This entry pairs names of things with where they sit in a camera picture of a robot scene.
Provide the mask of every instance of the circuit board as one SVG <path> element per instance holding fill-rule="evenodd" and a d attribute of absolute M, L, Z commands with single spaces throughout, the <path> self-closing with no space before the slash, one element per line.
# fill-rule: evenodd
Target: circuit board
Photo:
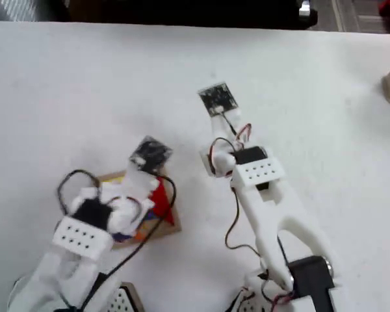
<path fill-rule="evenodd" d="M 198 92 L 209 116 L 214 117 L 219 114 L 236 109 L 238 107 L 233 95 L 229 91 L 226 83 L 216 84 Z"/>

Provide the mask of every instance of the black bracket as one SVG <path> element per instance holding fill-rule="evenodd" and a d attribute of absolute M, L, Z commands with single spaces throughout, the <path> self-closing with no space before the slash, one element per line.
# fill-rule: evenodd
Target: black bracket
<path fill-rule="evenodd" d="M 293 299 L 310 296 L 316 312 L 334 312 L 329 290 L 333 280 L 325 258 L 312 255 L 288 264 L 293 283 Z"/>

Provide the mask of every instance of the white surface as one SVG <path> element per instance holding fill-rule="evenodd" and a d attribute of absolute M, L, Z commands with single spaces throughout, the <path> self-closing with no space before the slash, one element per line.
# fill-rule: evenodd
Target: white surface
<path fill-rule="evenodd" d="M 259 263 L 225 249 L 234 199 L 198 153 L 212 134 L 197 91 L 220 81 L 344 260 L 356 311 L 390 311 L 389 70 L 390 35 L 0 23 L 0 311 L 49 246 L 64 174 L 120 170 L 148 134 L 175 151 L 183 231 L 124 280 L 148 312 L 225 310 Z M 232 240 L 254 241 L 244 214 Z"/>

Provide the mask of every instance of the red wire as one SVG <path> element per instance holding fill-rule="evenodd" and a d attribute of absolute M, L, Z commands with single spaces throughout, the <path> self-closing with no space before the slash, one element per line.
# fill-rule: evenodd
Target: red wire
<path fill-rule="evenodd" d="M 272 302 L 272 307 L 270 309 L 270 312 L 276 311 L 276 306 L 279 304 L 279 300 L 284 299 L 282 303 L 280 304 L 287 304 L 289 301 L 292 300 L 292 297 L 288 294 L 278 294 L 276 297 L 274 297 Z"/>
<path fill-rule="evenodd" d="M 247 134 L 247 141 L 249 141 L 250 139 L 250 135 L 252 133 L 252 125 L 250 123 L 247 123 L 243 128 L 241 128 L 241 130 L 237 133 L 237 135 L 235 136 L 235 140 L 239 140 L 240 139 L 240 136 L 242 135 L 242 133 L 248 129 L 248 134 Z"/>
<path fill-rule="evenodd" d="M 234 145 L 229 140 L 227 140 L 226 138 L 218 137 L 218 138 L 215 138 L 215 140 L 213 140 L 213 143 L 209 147 L 208 162 L 209 162 L 209 166 L 211 168 L 211 172 L 213 173 L 214 176 L 215 176 L 216 171 L 215 171 L 215 167 L 214 167 L 214 164 L 213 164 L 213 150 L 214 150 L 214 146 L 215 146 L 215 144 L 216 144 L 216 142 L 218 140 L 226 141 L 233 148 L 233 151 L 235 151 Z"/>

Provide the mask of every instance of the white plastic bracket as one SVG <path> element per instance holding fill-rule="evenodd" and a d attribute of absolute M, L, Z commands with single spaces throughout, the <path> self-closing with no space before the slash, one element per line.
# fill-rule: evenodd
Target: white plastic bracket
<path fill-rule="evenodd" d="M 113 239 L 102 229 L 65 216 L 53 235 L 52 243 L 81 257 L 97 261 L 111 249 Z"/>
<path fill-rule="evenodd" d="M 112 298 L 107 303 L 107 306 L 101 312 L 137 312 L 131 305 L 129 296 L 122 288 L 118 288 Z"/>
<path fill-rule="evenodd" d="M 285 170 L 276 158 L 261 159 L 236 165 L 233 171 L 233 184 L 250 187 L 279 179 L 284 175 Z"/>
<path fill-rule="evenodd" d="M 325 257 L 338 276 L 341 269 L 330 241 L 317 221 L 307 214 L 290 184 L 274 179 L 268 190 L 260 192 L 246 185 L 248 180 L 244 176 L 241 180 L 234 179 L 231 185 L 253 228 L 263 270 L 269 269 L 270 277 L 286 291 L 293 289 L 291 274 L 278 244 L 279 231 L 286 230 L 308 245 L 314 255 Z"/>

